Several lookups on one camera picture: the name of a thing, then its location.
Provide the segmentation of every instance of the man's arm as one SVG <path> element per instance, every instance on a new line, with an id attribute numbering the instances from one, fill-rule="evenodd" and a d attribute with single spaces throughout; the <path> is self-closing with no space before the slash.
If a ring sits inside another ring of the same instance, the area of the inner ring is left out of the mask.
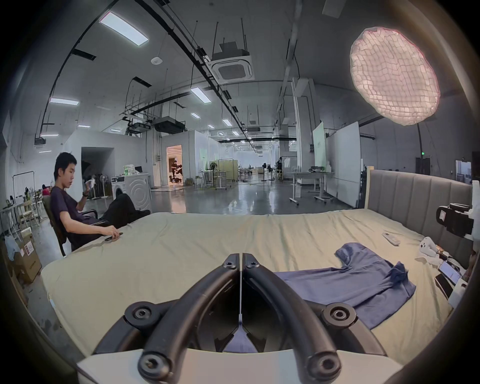
<path id="1" fill-rule="evenodd" d="M 76 210 L 78 212 L 82 212 L 84 210 L 84 207 L 85 207 L 85 203 L 87 202 L 87 196 L 88 196 L 88 193 L 90 192 L 90 183 L 87 182 L 85 184 L 85 192 L 82 193 L 82 198 L 80 199 L 80 201 L 77 203 L 77 207 L 76 207 Z"/>
<path id="2" fill-rule="evenodd" d="M 69 233 L 78 233 L 80 235 L 100 234 L 104 236 L 111 236 L 113 239 L 119 237 L 117 229 L 111 225 L 110 227 L 98 227 L 95 225 L 87 225 L 80 221 L 73 220 L 67 211 L 60 212 L 60 220 Z"/>

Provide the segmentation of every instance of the gray upholstered headboard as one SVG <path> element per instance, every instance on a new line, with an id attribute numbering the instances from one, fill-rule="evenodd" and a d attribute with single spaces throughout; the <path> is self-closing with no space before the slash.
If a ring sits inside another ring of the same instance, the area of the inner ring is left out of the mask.
<path id="1" fill-rule="evenodd" d="M 437 223 L 435 214 L 440 205 L 471 205 L 471 185 L 406 172 L 370 169 L 368 174 L 366 208 L 431 237 L 465 268 L 468 266 L 472 242 L 448 232 Z"/>

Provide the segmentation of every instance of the label sticker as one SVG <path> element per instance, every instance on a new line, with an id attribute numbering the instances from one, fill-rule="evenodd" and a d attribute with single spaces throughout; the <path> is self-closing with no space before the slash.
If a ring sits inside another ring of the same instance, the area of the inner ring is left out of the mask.
<path id="1" fill-rule="evenodd" d="M 30 256 L 30 254 L 34 251 L 33 244 L 31 241 L 25 244 L 25 250 L 27 251 L 28 256 Z"/>

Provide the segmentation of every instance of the blue t-shirt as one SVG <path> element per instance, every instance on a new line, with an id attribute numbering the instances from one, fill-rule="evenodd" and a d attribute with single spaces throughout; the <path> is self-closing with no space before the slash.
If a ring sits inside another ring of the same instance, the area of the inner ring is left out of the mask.
<path id="1" fill-rule="evenodd" d="M 335 255 L 343 267 L 276 275 L 304 300 L 351 305 L 370 329 L 398 311 L 415 292 L 402 263 L 394 266 L 360 243 L 344 244 Z"/>
<path id="2" fill-rule="evenodd" d="M 71 197 L 65 190 L 59 187 L 53 187 L 50 192 L 50 209 L 53 217 L 60 227 L 63 234 L 72 243 L 72 250 L 87 244 L 88 242 L 96 239 L 100 235 L 80 235 L 78 233 L 69 233 L 66 231 L 60 220 L 60 212 L 68 212 L 73 220 L 80 221 L 81 223 L 90 225 L 96 223 L 98 220 L 94 217 L 82 215 L 77 211 L 77 202 Z"/>

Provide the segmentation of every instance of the softbox light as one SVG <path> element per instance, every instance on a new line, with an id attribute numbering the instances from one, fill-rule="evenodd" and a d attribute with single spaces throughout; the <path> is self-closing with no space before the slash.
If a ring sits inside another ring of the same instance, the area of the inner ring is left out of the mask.
<path id="1" fill-rule="evenodd" d="M 420 50 L 400 32 L 365 29 L 350 50 L 353 83 L 378 113 L 401 125 L 435 113 L 437 77 Z"/>

